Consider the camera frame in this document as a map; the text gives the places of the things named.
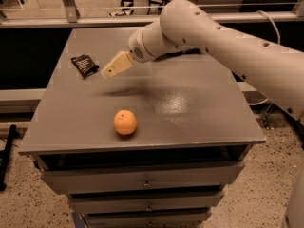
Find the orange ball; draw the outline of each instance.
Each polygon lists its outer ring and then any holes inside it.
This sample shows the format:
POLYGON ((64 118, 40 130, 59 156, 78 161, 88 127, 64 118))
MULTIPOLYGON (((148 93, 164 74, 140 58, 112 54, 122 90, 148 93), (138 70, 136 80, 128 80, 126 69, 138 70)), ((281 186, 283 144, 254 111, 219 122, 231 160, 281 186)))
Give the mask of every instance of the orange ball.
POLYGON ((120 110, 113 120, 115 130, 121 135, 128 135, 135 131, 137 120, 133 112, 120 110))

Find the white cable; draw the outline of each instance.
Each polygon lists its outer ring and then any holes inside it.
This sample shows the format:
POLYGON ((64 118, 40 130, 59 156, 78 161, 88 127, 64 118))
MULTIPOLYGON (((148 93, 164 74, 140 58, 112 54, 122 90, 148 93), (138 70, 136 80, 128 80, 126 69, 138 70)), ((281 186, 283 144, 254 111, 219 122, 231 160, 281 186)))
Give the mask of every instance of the white cable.
MULTIPOLYGON (((266 18, 269 19, 269 21, 272 23, 272 25, 274 26, 274 29, 275 29, 275 33, 276 33, 276 36, 277 36, 277 43, 280 45, 281 44, 281 35, 277 29, 277 26, 276 26, 276 23, 275 21, 271 18, 271 16, 269 16, 269 14, 267 12, 264 12, 262 10, 259 10, 258 13, 266 18)), ((264 103, 267 103, 268 102, 268 99, 266 98, 265 100, 259 102, 259 103, 249 103, 248 105, 250 106, 254 106, 254 105, 262 105, 264 103)))

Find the drawer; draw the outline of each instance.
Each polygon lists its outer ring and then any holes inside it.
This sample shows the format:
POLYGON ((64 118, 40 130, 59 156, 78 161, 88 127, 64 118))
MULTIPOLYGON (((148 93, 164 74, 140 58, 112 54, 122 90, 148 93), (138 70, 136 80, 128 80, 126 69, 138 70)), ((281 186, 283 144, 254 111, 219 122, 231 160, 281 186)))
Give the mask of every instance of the drawer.
POLYGON ((74 171, 47 171, 44 182, 57 194, 82 194, 232 183, 243 161, 202 162, 74 171))
POLYGON ((128 213, 84 216, 90 228, 100 227, 154 227, 161 224, 202 222, 211 215, 208 209, 160 211, 155 213, 128 213))
POLYGON ((81 195, 83 198, 69 199, 69 205, 79 214, 155 212, 217 206, 223 193, 206 189, 194 187, 81 195))

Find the desk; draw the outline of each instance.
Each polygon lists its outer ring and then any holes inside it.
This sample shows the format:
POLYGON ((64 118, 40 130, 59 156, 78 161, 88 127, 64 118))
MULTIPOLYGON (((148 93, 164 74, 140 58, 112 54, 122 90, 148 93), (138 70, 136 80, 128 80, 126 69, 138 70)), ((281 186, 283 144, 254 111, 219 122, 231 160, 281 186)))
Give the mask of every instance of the desk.
POLYGON ((209 55, 136 64, 109 80, 84 80, 71 63, 88 54, 104 66, 135 29, 72 31, 19 152, 90 227, 205 220, 265 137, 231 72, 209 55), (112 125, 121 109, 137 116, 128 137, 112 125))

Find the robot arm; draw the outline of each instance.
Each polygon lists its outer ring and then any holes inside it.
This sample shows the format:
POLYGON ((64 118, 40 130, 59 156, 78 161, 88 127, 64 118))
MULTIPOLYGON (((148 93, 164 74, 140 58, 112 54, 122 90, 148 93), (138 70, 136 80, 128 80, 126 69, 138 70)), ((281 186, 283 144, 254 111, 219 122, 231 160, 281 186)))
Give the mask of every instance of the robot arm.
POLYGON ((304 53, 222 26, 186 0, 166 5, 160 20, 129 39, 132 58, 147 62, 199 48, 304 124, 304 53))

